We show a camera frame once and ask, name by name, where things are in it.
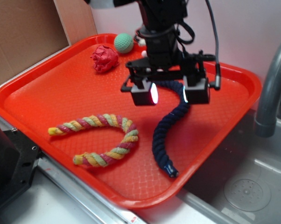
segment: twisted rope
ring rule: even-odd
[[[158,166],[164,170],[169,177],[177,177],[179,172],[166,154],[164,142],[169,129],[188,112],[190,105],[184,101],[184,85],[182,83],[178,81],[160,81],[155,82],[155,84],[173,90],[180,97],[179,105],[158,123],[154,130],[152,143],[153,155]]]
[[[80,130],[90,129],[92,127],[104,126],[121,128],[125,133],[122,142],[120,142],[110,152],[105,152],[103,154],[84,153],[81,155],[75,155],[73,162],[75,165],[84,164],[91,165],[93,167],[106,167],[123,159],[138,141],[139,138],[137,135],[139,132],[136,130],[136,125],[131,120],[114,114],[92,115],[90,117],[63,123],[57,127],[51,127],[48,129],[48,133],[49,135],[65,135],[75,133]]]

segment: plastic tray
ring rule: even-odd
[[[131,53],[120,55],[119,66],[106,74],[96,73],[90,56],[99,45],[113,48],[114,38],[104,34],[84,39],[4,85],[0,115],[110,201],[129,209],[151,207],[181,189],[258,99],[261,85],[253,73],[221,65],[222,89],[211,90],[210,104],[192,105],[168,133],[166,151],[180,172],[172,179],[158,168],[151,145],[155,127],[176,107],[179,97],[160,88],[156,106],[136,107],[130,93],[120,92],[128,75],[125,63],[140,58],[144,50],[137,45]],[[214,80],[214,65],[205,66]],[[106,127],[50,137],[48,128],[104,113],[127,117],[137,125],[137,147],[106,168],[75,166],[75,154],[110,151],[123,132]]]

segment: sink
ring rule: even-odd
[[[281,120],[257,137],[250,110],[184,189],[241,224],[281,224]]]

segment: crumpled paper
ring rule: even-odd
[[[113,49],[103,45],[97,47],[91,58],[94,60],[94,69],[100,73],[106,72],[119,64],[118,53]]]

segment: faucet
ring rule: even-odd
[[[260,137],[271,137],[275,132],[277,117],[281,119],[281,44],[270,64],[263,84],[254,131]]]

